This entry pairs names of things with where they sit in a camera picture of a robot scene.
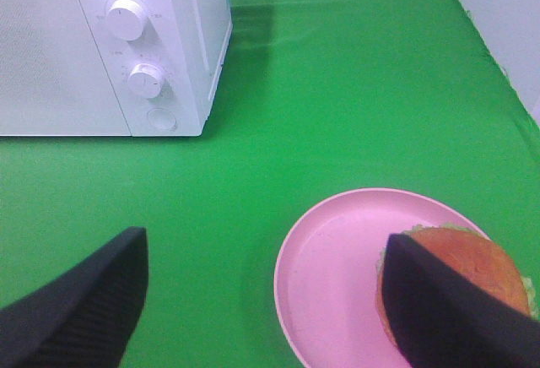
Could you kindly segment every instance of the microwave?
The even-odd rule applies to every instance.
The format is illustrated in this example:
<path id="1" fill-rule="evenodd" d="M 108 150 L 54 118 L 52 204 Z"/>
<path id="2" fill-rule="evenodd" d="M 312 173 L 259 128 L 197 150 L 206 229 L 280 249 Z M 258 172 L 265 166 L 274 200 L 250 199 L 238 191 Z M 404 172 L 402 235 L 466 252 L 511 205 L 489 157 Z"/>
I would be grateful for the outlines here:
<path id="1" fill-rule="evenodd" d="M 229 0 L 0 0 L 0 135 L 197 136 Z"/>

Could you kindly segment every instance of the microwave knob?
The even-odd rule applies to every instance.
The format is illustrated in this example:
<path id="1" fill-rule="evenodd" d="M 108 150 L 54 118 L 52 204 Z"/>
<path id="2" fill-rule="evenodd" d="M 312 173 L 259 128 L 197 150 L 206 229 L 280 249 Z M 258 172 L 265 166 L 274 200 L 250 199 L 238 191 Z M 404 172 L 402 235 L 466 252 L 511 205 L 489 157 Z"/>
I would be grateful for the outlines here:
<path id="1" fill-rule="evenodd" d="M 149 17 L 133 0 L 116 0 L 105 15 L 106 28 L 118 39 L 135 41 L 143 34 Z"/>
<path id="2" fill-rule="evenodd" d="M 163 71 L 152 64 L 141 63 L 133 68 L 127 78 L 127 86 L 136 95 L 147 100 L 155 98 L 161 92 L 165 76 Z"/>

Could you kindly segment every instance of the green surface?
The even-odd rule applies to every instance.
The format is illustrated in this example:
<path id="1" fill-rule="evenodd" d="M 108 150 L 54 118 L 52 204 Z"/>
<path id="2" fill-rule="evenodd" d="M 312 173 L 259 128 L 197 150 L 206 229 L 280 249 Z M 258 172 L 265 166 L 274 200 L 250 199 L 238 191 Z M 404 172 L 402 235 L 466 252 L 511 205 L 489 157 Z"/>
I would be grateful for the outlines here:
<path id="1" fill-rule="evenodd" d="M 540 132 L 456 0 L 231 1 L 200 138 L 0 140 L 0 305 L 143 225 L 150 286 L 123 366 L 300 366 L 273 306 L 278 249 L 357 187 L 452 206 L 540 284 Z"/>

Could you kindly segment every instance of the green backdrop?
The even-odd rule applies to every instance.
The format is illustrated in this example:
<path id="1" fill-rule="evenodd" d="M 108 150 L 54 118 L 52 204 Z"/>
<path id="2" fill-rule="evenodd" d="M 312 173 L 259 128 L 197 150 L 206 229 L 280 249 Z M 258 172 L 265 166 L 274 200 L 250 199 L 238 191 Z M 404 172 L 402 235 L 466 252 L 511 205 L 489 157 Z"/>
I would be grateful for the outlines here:
<path id="1" fill-rule="evenodd" d="M 357 187 L 452 206 L 540 284 L 540 132 L 456 0 L 231 2 L 201 137 L 0 139 L 0 306 L 142 225 L 150 286 L 123 366 L 300 366 L 278 249 Z"/>

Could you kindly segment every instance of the pink plate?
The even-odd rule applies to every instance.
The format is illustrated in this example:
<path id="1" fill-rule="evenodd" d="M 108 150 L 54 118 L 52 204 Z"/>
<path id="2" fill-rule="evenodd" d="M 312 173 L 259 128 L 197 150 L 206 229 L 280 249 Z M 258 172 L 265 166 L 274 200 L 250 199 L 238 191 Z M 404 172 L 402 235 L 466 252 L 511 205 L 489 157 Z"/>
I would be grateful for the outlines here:
<path id="1" fill-rule="evenodd" d="M 306 212 L 285 238 L 274 298 L 290 346 L 308 368 L 409 368 L 375 308 L 376 269 L 390 233 L 452 223 L 483 232 L 452 208 L 412 192 L 365 188 Z"/>

